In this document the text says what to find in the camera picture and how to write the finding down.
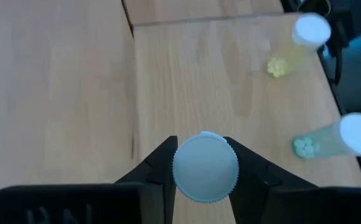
wooden tabletop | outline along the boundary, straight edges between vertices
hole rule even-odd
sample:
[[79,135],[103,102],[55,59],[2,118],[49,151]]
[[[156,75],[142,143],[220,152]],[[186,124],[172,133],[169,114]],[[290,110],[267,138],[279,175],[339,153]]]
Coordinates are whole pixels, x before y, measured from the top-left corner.
[[[141,156],[169,135],[182,142],[209,130],[319,186],[361,186],[356,158],[305,161],[291,150],[292,137],[340,117],[317,56],[284,78],[264,72],[297,17],[135,27]],[[174,223],[231,222],[228,199],[204,205],[177,192]]]
[[283,12],[280,0],[124,0],[134,25]]
[[0,188],[133,168],[133,52],[120,0],[0,1]]

white cap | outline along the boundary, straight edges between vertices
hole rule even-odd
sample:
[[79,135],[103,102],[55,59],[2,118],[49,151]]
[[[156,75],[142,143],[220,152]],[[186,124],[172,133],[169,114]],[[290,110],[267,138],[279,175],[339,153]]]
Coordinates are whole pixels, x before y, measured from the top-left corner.
[[325,18],[316,13],[303,14],[293,29],[293,40],[311,48],[318,48],[330,39],[331,28]]
[[341,141],[356,156],[361,156],[361,113],[344,116],[339,124]]
[[217,202],[236,186],[237,156],[225,138],[202,131],[178,147],[172,173],[186,197],[202,203]]

wood grain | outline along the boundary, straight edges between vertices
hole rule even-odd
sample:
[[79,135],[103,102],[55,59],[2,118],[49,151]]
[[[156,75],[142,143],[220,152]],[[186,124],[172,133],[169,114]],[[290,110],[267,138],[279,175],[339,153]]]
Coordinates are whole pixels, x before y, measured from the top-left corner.
[[[291,139],[339,119],[317,56],[272,79],[265,62],[298,15],[135,27],[141,157],[169,135],[230,136],[320,186],[361,186],[354,157],[298,159]],[[174,223],[234,223],[228,199],[202,205],[177,192]]]
[[283,12],[280,0],[125,0],[132,24]]
[[120,0],[0,1],[0,188],[127,173],[132,76]]

transparent bottle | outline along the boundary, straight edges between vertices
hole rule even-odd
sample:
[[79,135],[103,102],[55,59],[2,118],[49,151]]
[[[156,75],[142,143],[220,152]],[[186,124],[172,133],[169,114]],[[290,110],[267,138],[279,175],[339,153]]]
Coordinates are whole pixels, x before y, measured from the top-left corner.
[[361,156],[361,113],[351,113],[323,128],[293,139],[293,151],[303,159],[343,154]]
[[331,28],[325,18],[315,13],[303,14],[295,22],[290,38],[268,60],[268,74],[279,78],[293,72],[330,36]]

yellow bottle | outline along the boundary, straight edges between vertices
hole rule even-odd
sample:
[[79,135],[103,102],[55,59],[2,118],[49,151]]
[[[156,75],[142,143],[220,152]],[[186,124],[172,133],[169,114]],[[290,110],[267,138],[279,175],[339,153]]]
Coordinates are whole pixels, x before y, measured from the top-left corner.
[[294,24],[290,38],[268,60],[268,74],[274,78],[296,70],[331,36],[329,23],[315,13],[303,14]]

